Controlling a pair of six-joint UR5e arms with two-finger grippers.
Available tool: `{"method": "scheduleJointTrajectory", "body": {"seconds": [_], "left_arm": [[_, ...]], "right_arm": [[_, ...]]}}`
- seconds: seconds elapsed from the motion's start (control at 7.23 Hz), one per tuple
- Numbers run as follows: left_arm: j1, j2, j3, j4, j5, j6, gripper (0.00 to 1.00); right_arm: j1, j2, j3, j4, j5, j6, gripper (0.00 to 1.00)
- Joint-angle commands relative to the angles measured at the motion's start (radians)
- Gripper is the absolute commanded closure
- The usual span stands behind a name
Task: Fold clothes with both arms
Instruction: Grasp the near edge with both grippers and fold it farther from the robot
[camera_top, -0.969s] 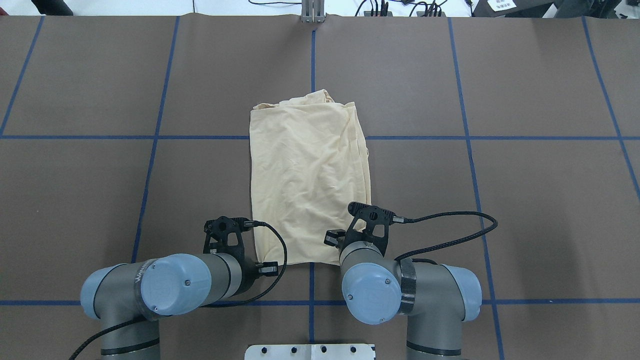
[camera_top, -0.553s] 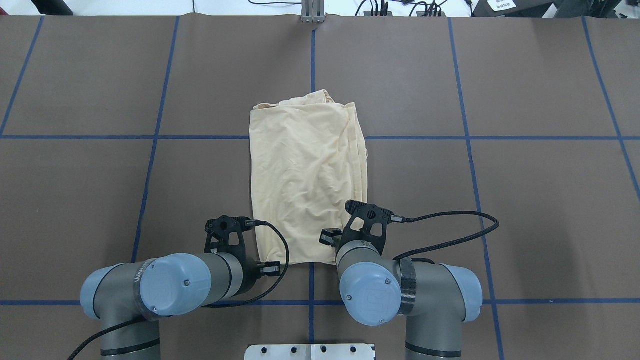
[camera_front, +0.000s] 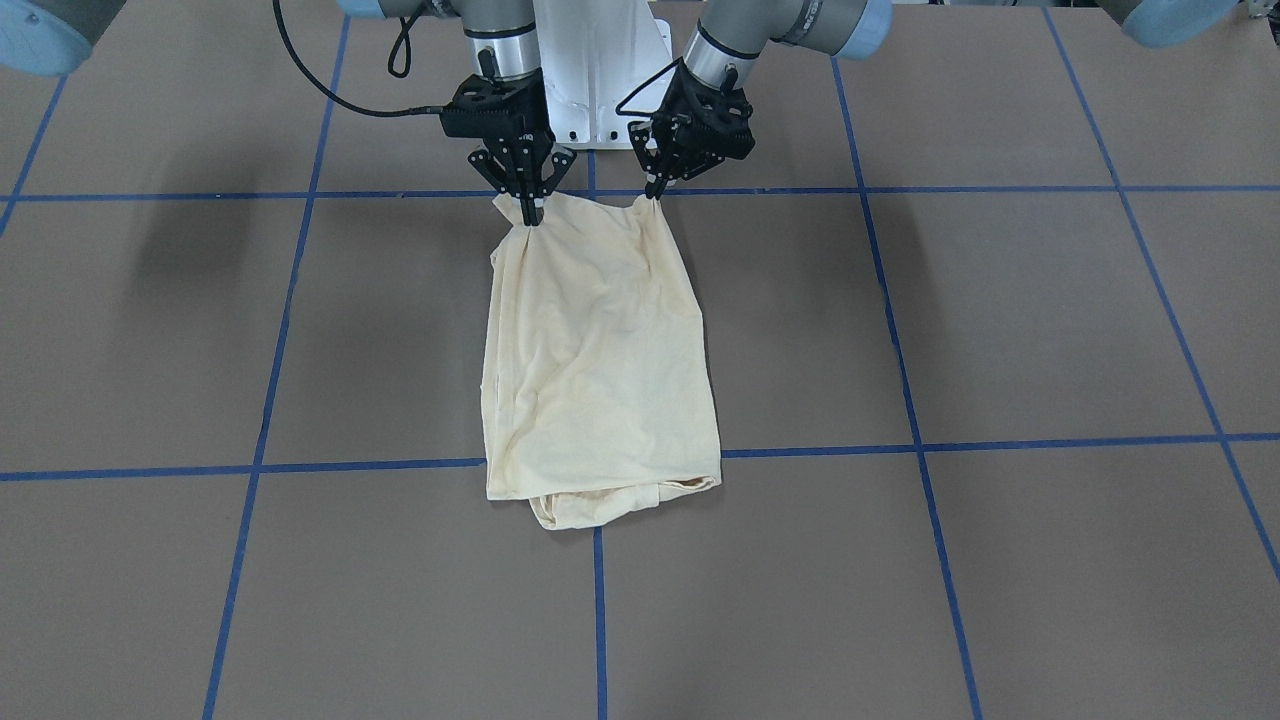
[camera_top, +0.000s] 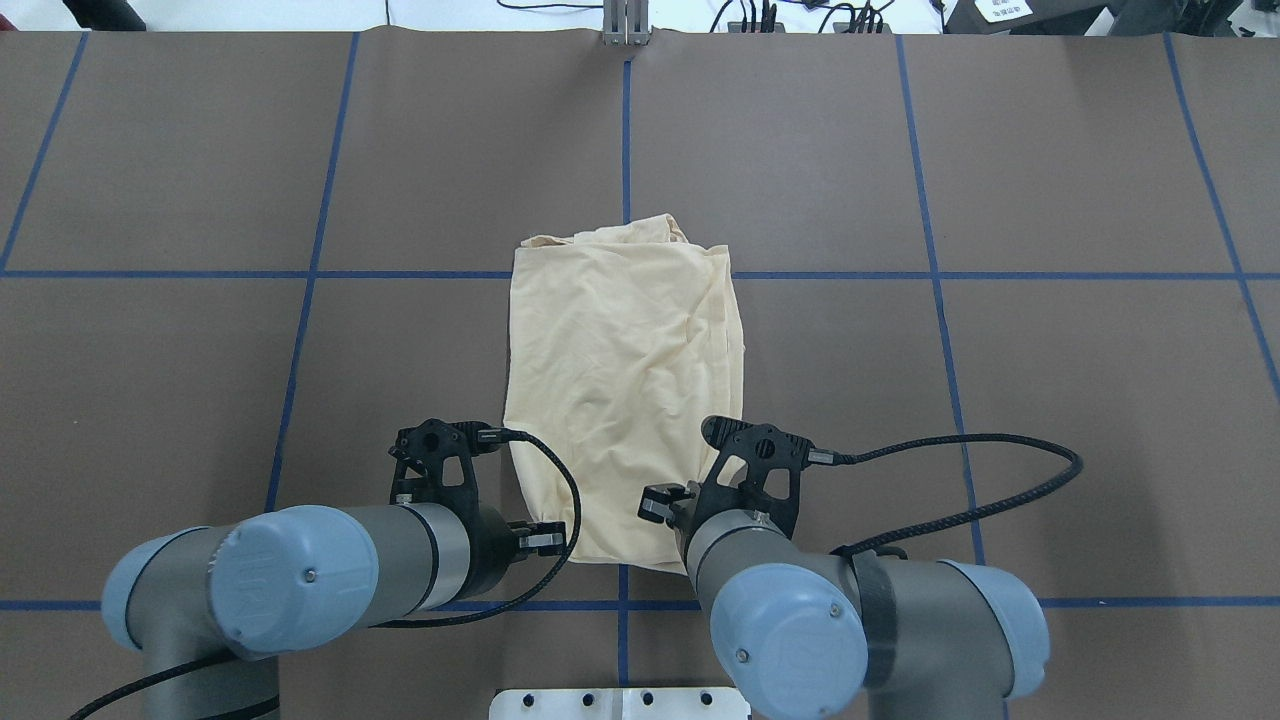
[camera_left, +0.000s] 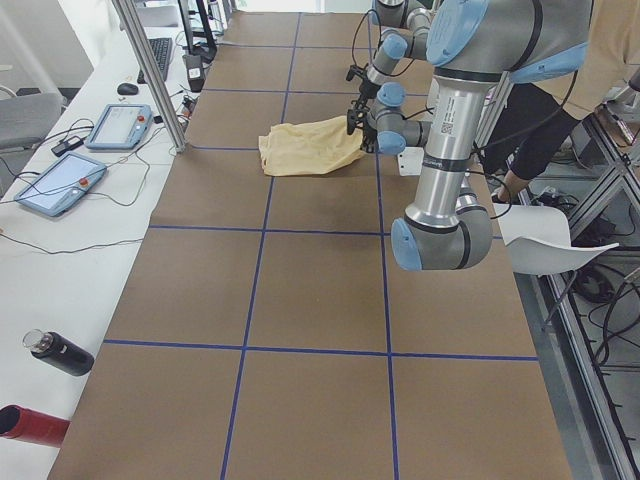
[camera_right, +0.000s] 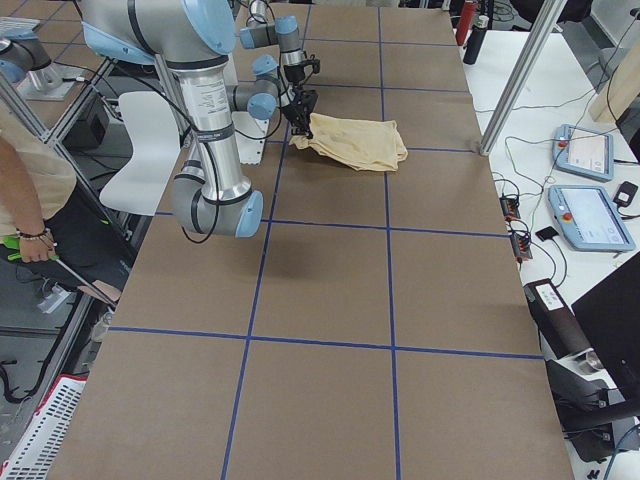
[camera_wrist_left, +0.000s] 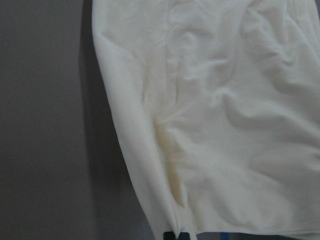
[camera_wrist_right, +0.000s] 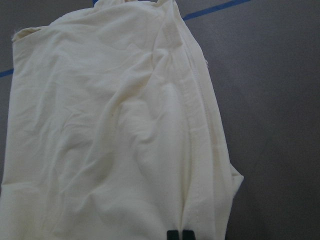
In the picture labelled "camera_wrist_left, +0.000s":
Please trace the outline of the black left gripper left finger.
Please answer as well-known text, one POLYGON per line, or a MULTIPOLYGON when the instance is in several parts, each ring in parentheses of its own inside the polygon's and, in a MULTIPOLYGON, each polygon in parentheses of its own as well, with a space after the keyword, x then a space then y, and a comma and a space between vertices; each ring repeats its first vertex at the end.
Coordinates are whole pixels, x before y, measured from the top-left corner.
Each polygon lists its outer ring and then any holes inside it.
POLYGON ((175 233, 173 231, 164 232, 163 240, 175 240, 175 233))

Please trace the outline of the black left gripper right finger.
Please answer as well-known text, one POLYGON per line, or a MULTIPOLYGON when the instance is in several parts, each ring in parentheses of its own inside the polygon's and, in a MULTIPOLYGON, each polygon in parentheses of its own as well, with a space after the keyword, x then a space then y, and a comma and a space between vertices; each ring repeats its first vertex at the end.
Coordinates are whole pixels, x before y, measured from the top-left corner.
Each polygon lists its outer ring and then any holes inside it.
POLYGON ((188 232, 180 232, 178 240, 190 240, 190 234, 188 232))

